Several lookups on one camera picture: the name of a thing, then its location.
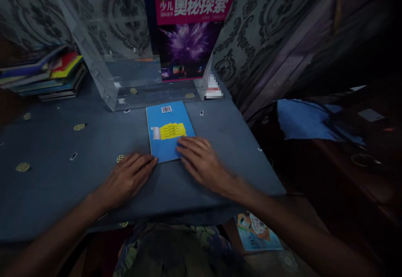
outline hand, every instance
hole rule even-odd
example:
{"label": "hand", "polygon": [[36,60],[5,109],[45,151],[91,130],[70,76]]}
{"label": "hand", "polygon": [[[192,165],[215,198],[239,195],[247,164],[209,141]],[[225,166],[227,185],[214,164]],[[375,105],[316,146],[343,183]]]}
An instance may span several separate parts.
{"label": "hand", "polygon": [[176,150],[180,152],[185,168],[201,185],[220,195],[230,198],[236,178],[220,163],[211,144],[200,137],[180,137]]}
{"label": "hand", "polygon": [[158,158],[152,155],[127,155],[91,194],[92,199],[103,213],[121,206],[141,190],[157,163]]}

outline magazine cover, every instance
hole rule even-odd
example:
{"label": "magazine cover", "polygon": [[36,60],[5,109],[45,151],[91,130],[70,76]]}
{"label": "magazine cover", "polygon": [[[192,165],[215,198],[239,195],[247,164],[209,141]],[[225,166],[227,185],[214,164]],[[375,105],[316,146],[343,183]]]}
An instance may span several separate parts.
{"label": "magazine cover", "polygon": [[276,234],[252,213],[238,214],[235,220],[246,251],[283,250]]}
{"label": "magazine cover", "polygon": [[202,78],[233,0],[155,0],[162,81]]}

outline book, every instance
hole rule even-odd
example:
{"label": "book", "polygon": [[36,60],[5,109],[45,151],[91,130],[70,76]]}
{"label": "book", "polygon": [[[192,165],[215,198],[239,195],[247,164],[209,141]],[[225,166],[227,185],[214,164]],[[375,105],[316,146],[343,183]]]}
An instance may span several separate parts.
{"label": "book", "polygon": [[252,213],[240,213],[234,219],[245,251],[283,250],[276,234]]}
{"label": "book", "polygon": [[82,56],[75,56],[73,60],[70,61],[70,63],[66,66],[64,70],[59,70],[56,69],[55,71],[52,71],[52,74],[50,76],[50,79],[56,79],[56,78],[65,78],[69,75],[69,73],[82,61]]}
{"label": "book", "polygon": [[159,163],[181,158],[176,151],[177,139],[195,136],[183,101],[149,106],[146,111],[152,155]]}
{"label": "book", "polygon": [[52,72],[62,72],[66,70],[68,65],[75,60],[77,56],[78,53],[76,51],[61,54],[54,62]]}
{"label": "book", "polygon": [[48,87],[48,88],[40,88],[40,89],[35,89],[31,91],[25,91],[22,93],[18,93],[20,96],[25,97],[25,96],[34,96],[34,95],[41,95],[41,94],[46,94],[46,93],[53,93],[56,91],[64,91],[68,89],[74,88],[75,84],[79,80],[79,76],[81,74],[81,70],[85,68],[85,65],[81,64],[79,67],[77,67],[77,72],[72,71],[72,76],[71,78],[68,79],[68,81],[61,86],[55,86],[55,87]]}
{"label": "book", "polygon": [[51,74],[49,75],[49,80],[45,81],[40,81],[40,82],[35,82],[32,84],[27,84],[27,85],[21,85],[17,87],[13,87],[11,90],[15,93],[22,93],[25,91],[32,91],[36,89],[41,89],[41,88],[50,88],[50,87],[55,87],[55,86],[61,86],[65,85],[69,81],[69,77],[71,74],[75,73],[75,68],[79,65],[79,63],[82,61],[82,56],[74,56],[72,60],[70,60],[69,64],[67,65],[66,63],[66,68],[65,70],[59,70],[57,69],[56,72],[54,72],[54,69],[51,70]]}
{"label": "book", "polygon": [[30,52],[19,58],[9,58],[7,62],[0,63],[0,78],[17,77],[39,73],[43,66],[67,45],[47,47]]}
{"label": "book", "polygon": [[13,88],[16,86],[27,85],[29,83],[33,83],[36,81],[41,81],[41,80],[49,78],[51,72],[52,72],[52,69],[49,67],[49,63],[46,63],[42,67],[42,71],[40,73],[38,73],[36,75],[25,76],[19,80],[0,85],[0,87],[3,89]]}
{"label": "book", "polygon": [[86,68],[85,65],[82,65],[80,69],[77,71],[77,81],[75,82],[74,87],[72,89],[38,95],[38,98],[41,101],[74,98],[78,94],[78,90],[82,85],[83,79],[87,75],[87,73],[88,69]]}
{"label": "book", "polygon": [[13,81],[17,81],[17,80],[23,79],[25,77],[27,77],[27,76],[24,75],[24,76],[0,78],[0,85],[6,84],[6,83],[9,83],[9,82],[13,82]]}
{"label": "book", "polygon": [[202,78],[233,0],[155,0],[162,82]]}

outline white clip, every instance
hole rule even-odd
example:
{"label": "white clip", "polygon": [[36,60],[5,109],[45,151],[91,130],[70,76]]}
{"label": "white clip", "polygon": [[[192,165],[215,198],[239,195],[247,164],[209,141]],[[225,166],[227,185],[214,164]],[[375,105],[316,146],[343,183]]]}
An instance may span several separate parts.
{"label": "white clip", "polygon": [[71,157],[70,157],[70,161],[74,160],[75,157],[77,156],[78,153],[74,153]]}

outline damask pattern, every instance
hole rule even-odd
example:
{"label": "damask pattern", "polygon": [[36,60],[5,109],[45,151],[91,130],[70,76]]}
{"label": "damask pattern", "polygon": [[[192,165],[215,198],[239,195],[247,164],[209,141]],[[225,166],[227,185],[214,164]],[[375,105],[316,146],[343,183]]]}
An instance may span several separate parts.
{"label": "damask pattern", "polygon": [[40,45],[74,44],[60,8],[49,0],[1,0],[2,28],[25,49]]}
{"label": "damask pattern", "polygon": [[[106,60],[151,54],[144,0],[69,0]],[[315,0],[234,0],[214,49],[214,67],[237,104]],[[25,49],[75,44],[57,0],[1,0],[0,29]]]}
{"label": "damask pattern", "polygon": [[240,105],[282,39],[315,0],[236,0],[214,50],[214,67]]}

